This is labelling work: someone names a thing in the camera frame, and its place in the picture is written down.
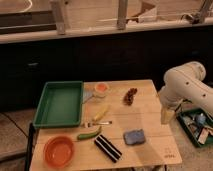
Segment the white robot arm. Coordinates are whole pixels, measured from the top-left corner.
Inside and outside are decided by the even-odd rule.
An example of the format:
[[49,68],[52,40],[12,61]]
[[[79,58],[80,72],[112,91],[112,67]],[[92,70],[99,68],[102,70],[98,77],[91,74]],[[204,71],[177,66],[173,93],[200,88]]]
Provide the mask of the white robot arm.
[[213,88],[203,83],[205,67],[197,61],[187,62],[165,72],[165,85],[158,92],[161,123],[168,124],[175,109],[187,99],[213,117]]

